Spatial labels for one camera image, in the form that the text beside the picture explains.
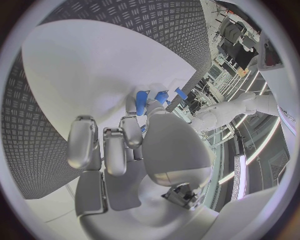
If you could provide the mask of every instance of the diamond plate pattern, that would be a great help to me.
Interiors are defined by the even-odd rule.
[[[88,19],[123,26],[172,50],[197,72],[188,93],[211,66],[206,23],[199,0],[67,0],[41,24]],[[176,97],[168,107],[179,102]],[[25,199],[42,198],[80,171],[66,161],[67,142],[47,120],[29,88],[21,54],[12,66],[2,105],[2,138],[11,173]]]

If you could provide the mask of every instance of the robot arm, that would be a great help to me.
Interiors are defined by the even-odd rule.
[[[223,101],[202,108],[191,120],[191,126],[198,132],[210,131],[230,123],[240,114],[252,115],[256,112],[278,116],[277,103],[273,95],[256,95],[244,92],[237,99]]]

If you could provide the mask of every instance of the textured wall panel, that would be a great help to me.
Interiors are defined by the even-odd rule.
[[[197,72],[188,93],[211,66],[205,18],[198,0],[67,0],[41,24],[88,19],[139,32],[178,54]],[[173,100],[168,110],[181,98]],[[66,161],[66,141],[47,120],[29,88],[19,55],[7,80],[2,138],[12,175],[25,199],[42,198],[76,178]]]

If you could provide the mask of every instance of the white robotic arm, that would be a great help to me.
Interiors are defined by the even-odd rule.
[[[230,123],[240,114],[252,115],[257,111],[278,116],[273,95],[244,92],[235,100],[219,102],[197,111],[196,117],[191,120],[191,126],[197,132],[210,131]]]

